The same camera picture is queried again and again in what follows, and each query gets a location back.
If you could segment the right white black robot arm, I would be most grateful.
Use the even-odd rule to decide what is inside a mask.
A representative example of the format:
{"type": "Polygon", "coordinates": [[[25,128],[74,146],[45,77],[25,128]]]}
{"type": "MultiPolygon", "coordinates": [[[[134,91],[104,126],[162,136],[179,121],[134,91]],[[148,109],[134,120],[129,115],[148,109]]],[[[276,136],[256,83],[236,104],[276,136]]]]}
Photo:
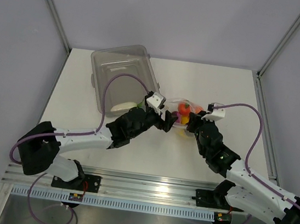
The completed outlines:
{"type": "Polygon", "coordinates": [[[189,115],[187,130],[194,133],[199,154],[225,180],[213,193],[213,202],[240,209],[266,224],[300,224],[300,196],[255,173],[223,143],[223,135],[206,112],[189,115]]]}

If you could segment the orange toy fruit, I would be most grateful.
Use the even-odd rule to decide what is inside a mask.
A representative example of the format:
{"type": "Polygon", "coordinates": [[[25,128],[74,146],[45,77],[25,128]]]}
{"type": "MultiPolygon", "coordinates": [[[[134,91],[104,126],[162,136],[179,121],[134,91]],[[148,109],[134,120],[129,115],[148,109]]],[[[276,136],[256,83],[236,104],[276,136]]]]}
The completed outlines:
{"type": "Polygon", "coordinates": [[[182,116],[189,116],[190,112],[197,114],[197,113],[199,113],[202,110],[203,110],[203,108],[201,106],[189,104],[187,102],[181,102],[181,103],[179,103],[178,104],[178,109],[177,109],[177,111],[182,116]]]}

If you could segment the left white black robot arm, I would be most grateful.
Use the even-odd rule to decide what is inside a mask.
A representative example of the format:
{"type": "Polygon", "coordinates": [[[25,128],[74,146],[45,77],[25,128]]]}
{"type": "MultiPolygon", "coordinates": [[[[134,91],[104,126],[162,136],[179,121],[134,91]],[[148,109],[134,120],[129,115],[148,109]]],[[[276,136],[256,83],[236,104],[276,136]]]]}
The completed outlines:
{"type": "Polygon", "coordinates": [[[60,132],[51,122],[42,122],[18,140],[18,163],[25,175],[51,174],[63,180],[70,189],[77,189],[83,184],[83,170],[78,161],[64,158],[62,153],[88,148],[120,148],[151,127],[168,132],[176,120],[169,111],[161,118],[152,108],[146,111],[133,107],[99,130],[88,132],[60,132]]]}

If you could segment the clear zip top bag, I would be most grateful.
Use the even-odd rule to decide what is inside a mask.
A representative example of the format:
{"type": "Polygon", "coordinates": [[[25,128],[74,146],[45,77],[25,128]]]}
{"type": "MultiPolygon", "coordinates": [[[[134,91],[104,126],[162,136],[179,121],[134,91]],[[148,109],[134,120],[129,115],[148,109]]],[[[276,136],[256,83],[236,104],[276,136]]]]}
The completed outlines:
{"type": "Polygon", "coordinates": [[[174,122],[172,126],[174,131],[183,138],[192,139],[194,134],[188,132],[186,129],[190,119],[189,114],[191,112],[198,114],[205,109],[200,105],[180,97],[167,99],[165,103],[172,115],[177,117],[176,122],[174,122]]]}

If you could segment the white toy food piece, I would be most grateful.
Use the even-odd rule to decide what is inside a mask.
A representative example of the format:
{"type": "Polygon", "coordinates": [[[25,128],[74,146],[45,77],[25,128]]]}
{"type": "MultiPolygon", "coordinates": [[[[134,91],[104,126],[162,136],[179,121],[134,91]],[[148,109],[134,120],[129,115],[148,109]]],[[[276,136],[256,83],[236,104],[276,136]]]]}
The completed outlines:
{"type": "Polygon", "coordinates": [[[118,105],[114,105],[112,108],[111,108],[111,112],[119,112],[119,111],[126,111],[126,110],[130,110],[131,108],[134,108],[134,107],[142,107],[143,105],[143,101],[139,102],[139,103],[136,103],[136,102],[123,102],[123,103],[120,103],[118,105]]]}

